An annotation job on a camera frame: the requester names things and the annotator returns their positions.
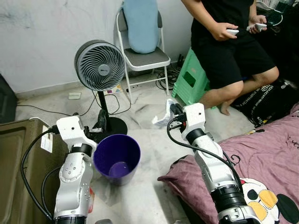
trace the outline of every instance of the man's knee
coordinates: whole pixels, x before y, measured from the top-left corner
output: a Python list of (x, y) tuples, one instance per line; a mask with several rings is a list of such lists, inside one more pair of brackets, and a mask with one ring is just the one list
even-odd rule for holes
[(279, 70), (277, 67), (274, 67), (266, 72), (256, 75), (254, 79), (257, 79), (261, 86), (264, 86), (273, 83), (278, 76)]
[(221, 92), (221, 95), (225, 100), (234, 99), (237, 98), (239, 94), (242, 92), (243, 84), (243, 81), (232, 83), (219, 89), (219, 91)]

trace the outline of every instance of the purple trash can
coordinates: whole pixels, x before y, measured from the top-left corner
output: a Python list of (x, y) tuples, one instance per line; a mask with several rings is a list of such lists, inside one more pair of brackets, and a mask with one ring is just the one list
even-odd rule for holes
[(125, 134), (114, 134), (103, 139), (93, 155), (96, 169), (115, 185), (128, 183), (140, 160), (138, 143)]

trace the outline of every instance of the white wall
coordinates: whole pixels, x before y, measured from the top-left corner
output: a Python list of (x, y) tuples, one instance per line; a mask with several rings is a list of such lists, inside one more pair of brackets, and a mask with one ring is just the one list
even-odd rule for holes
[[(86, 41), (113, 42), (122, 0), (0, 0), (0, 73), (15, 92), (77, 81), (74, 56)], [(165, 51), (190, 47), (192, 18), (179, 0), (158, 0)]]

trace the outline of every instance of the remote control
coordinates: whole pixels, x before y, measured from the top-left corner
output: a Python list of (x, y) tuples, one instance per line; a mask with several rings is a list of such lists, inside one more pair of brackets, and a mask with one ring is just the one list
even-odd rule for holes
[(236, 35), (239, 32), (237, 29), (227, 29), (226, 31), (228, 31), (231, 35)]
[(247, 30), (247, 31), (249, 31), (249, 30), (250, 30), (250, 28), (251, 28), (251, 27), (253, 27), (253, 26), (255, 26), (259, 32), (261, 32), (261, 31), (262, 31), (262, 29), (264, 29), (264, 28), (266, 28), (266, 27), (267, 27), (267, 25), (266, 25), (266, 24), (264, 24), (264, 23), (256, 23), (256, 24), (254, 24), (254, 25), (247, 26), (246, 30)]

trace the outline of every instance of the green stool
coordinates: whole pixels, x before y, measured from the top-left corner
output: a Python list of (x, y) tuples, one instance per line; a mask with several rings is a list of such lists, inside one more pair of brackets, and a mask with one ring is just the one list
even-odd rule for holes
[(178, 79), (173, 86), (172, 97), (178, 96), (186, 105), (194, 104), (210, 90), (209, 80), (195, 53), (190, 48)]

